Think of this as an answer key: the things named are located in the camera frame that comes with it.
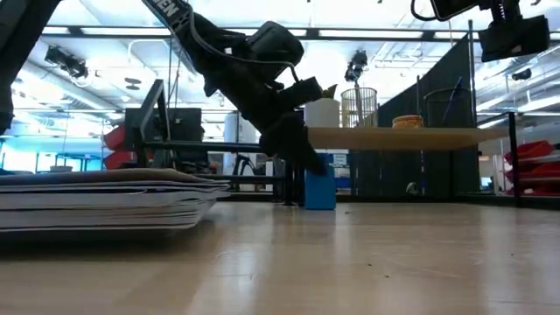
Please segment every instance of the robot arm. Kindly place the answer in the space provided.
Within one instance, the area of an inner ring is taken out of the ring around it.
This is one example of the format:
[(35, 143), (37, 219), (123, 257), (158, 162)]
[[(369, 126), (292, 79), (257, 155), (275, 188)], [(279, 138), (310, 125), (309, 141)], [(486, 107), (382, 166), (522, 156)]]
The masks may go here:
[[(295, 65), (304, 48), (284, 27), (267, 22), (258, 32), (225, 31), (180, 0), (143, 0), (185, 49), (205, 78), (210, 96), (220, 90), (262, 134), (260, 145), (269, 156), (291, 160), (322, 173), (324, 167), (307, 140), (303, 117), (295, 108), (321, 98), (315, 78), (299, 80)], [(289, 68), (294, 85), (284, 89), (275, 79)]]

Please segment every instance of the cubicle wall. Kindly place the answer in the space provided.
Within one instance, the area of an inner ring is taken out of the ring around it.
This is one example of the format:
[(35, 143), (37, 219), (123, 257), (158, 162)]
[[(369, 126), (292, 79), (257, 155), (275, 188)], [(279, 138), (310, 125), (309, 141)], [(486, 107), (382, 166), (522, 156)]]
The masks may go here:
[[(448, 109), (449, 98), (459, 79), (464, 90), (458, 92), (458, 97)], [(380, 107), (379, 126), (391, 127), (393, 119), (398, 116), (422, 115), (426, 127), (474, 127), (470, 81), (469, 45), (465, 37), (418, 84)], [(424, 99), (431, 92), (442, 89), (448, 91), (438, 93), (436, 101), (433, 101), (434, 98), (431, 98), (432, 101)], [(478, 148), (453, 153), (367, 151), (353, 156), (358, 168), (356, 185), (359, 195), (402, 197), (407, 195), (406, 187), (412, 182), (417, 183), (423, 194), (429, 197), (448, 197), (451, 189), (455, 193), (479, 189)]]

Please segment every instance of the blue box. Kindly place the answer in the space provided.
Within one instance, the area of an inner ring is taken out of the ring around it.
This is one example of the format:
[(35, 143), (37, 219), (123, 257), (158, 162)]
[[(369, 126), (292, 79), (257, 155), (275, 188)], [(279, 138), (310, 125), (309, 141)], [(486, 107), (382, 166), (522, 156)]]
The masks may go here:
[(336, 208), (336, 181), (334, 168), (325, 166), (326, 174), (315, 175), (305, 171), (305, 209), (334, 210)]

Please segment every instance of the wire mesh basket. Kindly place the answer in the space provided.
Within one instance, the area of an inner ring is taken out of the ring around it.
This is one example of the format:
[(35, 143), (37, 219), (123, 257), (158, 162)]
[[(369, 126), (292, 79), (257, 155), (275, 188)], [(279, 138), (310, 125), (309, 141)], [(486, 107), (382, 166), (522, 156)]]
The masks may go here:
[(377, 91), (356, 87), (342, 92), (342, 127), (377, 127)]

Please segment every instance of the black camera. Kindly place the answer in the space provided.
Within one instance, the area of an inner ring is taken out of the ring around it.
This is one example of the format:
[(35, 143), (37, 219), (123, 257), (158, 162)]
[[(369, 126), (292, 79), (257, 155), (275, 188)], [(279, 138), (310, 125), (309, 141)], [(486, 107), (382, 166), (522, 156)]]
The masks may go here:
[(541, 53), (550, 46), (549, 22), (544, 16), (524, 19), (519, 0), (431, 0), (436, 19), (447, 21), (475, 6), (492, 12), (493, 22), (479, 31), (482, 61)]
[(519, 80), (529, 80), (531, 79), (532, 76), (533, 76), (533, 72), (531, 71), (531, 69), (527, 69), (512, 74), (511, 78), (514, 79), (514, 81), (519, 81)]

